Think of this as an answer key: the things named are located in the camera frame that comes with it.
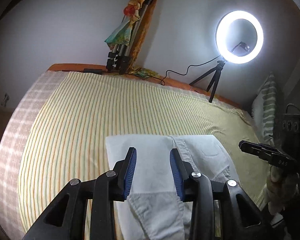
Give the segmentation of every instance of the illuminated ring light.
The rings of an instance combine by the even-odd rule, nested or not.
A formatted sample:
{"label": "illuminated ring light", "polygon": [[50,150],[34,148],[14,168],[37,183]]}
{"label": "illuminated ring light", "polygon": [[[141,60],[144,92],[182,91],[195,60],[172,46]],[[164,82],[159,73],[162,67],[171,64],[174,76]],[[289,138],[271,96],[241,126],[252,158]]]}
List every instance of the illuminated ring light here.
{"label": "illuminated ring light", "polygon": [[[226,36],[231,23],[238,19],[245,19],[252,23],[257,31],[257,44],[254,49],[245,56],[239,57],[231,53],[226,47]],[[217,47],[220,54],[227,60],[236,64],[243,64],[254,59],[260,52],[263,44],[263,31],[258,20],[250,13],[245,11],[234,11],[228,13],[220,21],[216,34]]]}

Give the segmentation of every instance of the pillow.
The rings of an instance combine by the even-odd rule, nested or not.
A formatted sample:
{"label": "pillow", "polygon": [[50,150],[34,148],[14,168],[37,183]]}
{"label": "pillow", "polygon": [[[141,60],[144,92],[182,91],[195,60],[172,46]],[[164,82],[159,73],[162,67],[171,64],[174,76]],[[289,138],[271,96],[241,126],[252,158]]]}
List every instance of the pillow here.
{"label": "pillow", "polygon": [[277,89],[273,73],[267,77],[252,103],[252,117],[263,142],[274,146],[273,129],[276,111]]}

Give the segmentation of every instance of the folded white garment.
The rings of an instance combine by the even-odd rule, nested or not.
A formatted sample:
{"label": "folded white garment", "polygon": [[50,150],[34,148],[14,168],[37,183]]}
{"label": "folded white garment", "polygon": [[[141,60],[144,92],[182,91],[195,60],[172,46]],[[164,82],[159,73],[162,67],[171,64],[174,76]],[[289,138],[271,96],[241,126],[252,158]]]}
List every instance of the folded white garment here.
{"label": "folded white garment", "polygon": [[137,150],[137,164],[130,195],[116,202],[125,239],[188,239],[192,203],[177,196],[170,167],[170,151],[209,179],[239,182],[234,164],[213,135],[118,135],[106,138],[109,167],[123,160],[129,147]]}

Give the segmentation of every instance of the bed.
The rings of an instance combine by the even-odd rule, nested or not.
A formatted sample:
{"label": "bed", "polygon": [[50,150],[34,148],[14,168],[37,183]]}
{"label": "bed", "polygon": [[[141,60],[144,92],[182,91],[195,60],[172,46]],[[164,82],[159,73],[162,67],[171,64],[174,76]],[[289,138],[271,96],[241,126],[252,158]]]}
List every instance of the bed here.
{"label": "bed", "polygon": [[[240,106],[218,96],[210,104],[205,91],[172,79],[163,87],[157,79],[81,73],[84,68],[104,66],[51,66],[21,100],[2,137],[0,224],[12,240],[23,237],[71,178],[95,179],[108,169],[107,135],[213,134],[234,161],[243,189],[261,203],[268,164],[238,148],[242,139],[258,142]],[[70,150],[60,153],[60,145]],[[117,223],[116,232],[121,239]]]}

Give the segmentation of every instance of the metal pivot bolt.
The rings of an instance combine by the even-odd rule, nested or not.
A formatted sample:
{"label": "metal pivot bolt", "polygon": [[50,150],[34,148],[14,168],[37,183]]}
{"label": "metal pivot bolt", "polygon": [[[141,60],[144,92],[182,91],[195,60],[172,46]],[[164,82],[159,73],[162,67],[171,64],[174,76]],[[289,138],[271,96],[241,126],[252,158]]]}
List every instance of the metal pivot bolt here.
{"label": "metal pivot bolt", "polygon": [[201,173],[198,172],[198,171],[197,172],[192,172],[191,176],[194,177],[194,178],[199,178],[199,177],[201,177]]}
{"label": "metal pivot bolt", "polygon": [[237,182],[235,180],[233,180],[233,179],[228,180],[227,183],[231,187],[237,186]]}
{"label": "metal pivot bolt", "polygon": [[78,179],[71,179],[71,181],[70,181],[70,185],[72,185],[72,186],[77,185],[78,183],[79,183]]}
{"label": "metal pivot bolt", "polygon": [[106,173],[107,177],[113,177],[116,175],[115,171],[107,171]]}

